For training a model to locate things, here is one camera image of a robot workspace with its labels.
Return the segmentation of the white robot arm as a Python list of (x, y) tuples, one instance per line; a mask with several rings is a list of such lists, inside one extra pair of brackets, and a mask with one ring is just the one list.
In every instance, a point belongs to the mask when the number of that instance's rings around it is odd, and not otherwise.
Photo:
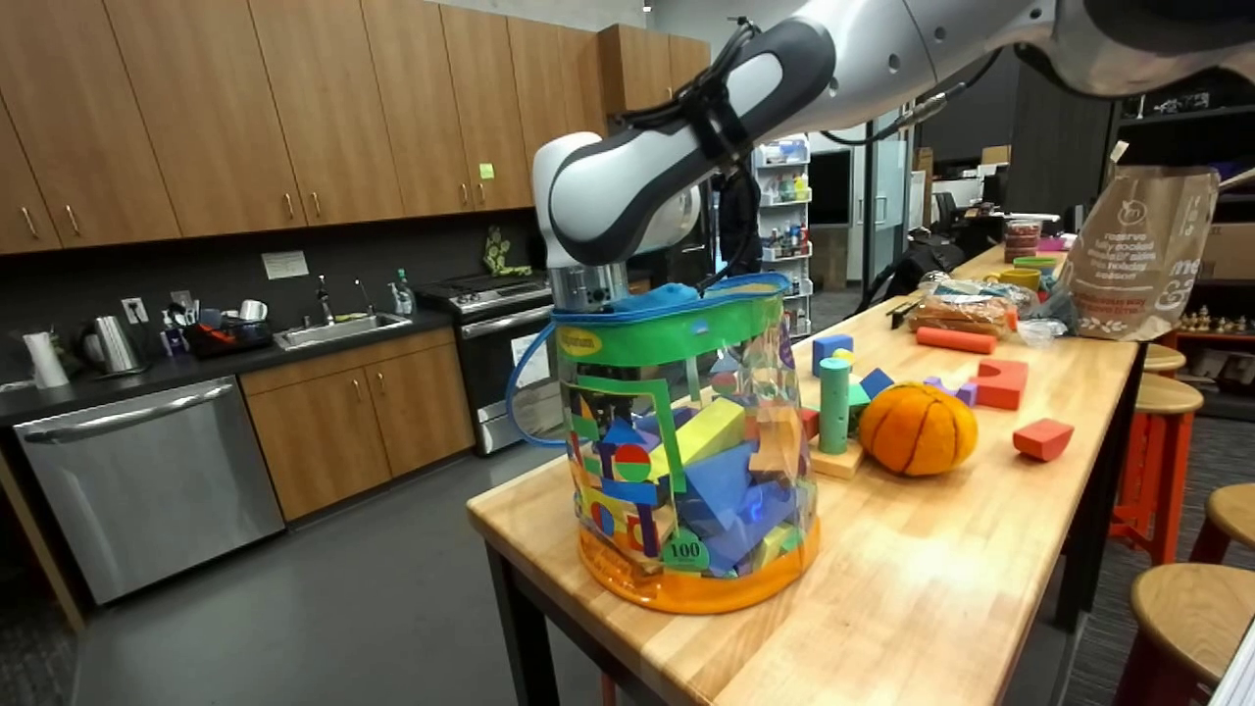
[(1255, 4), (806, 0), (770, 28), (739, 28), (666, 102), (535, 152), (555, 301), (615, 306), (628, 262), (677, 243), (704, 215), (697, 184), (762, 141), (928, 102), (1003, 49), (1085, 99), (1151, 96), (1204, 69), (1255, 77)]

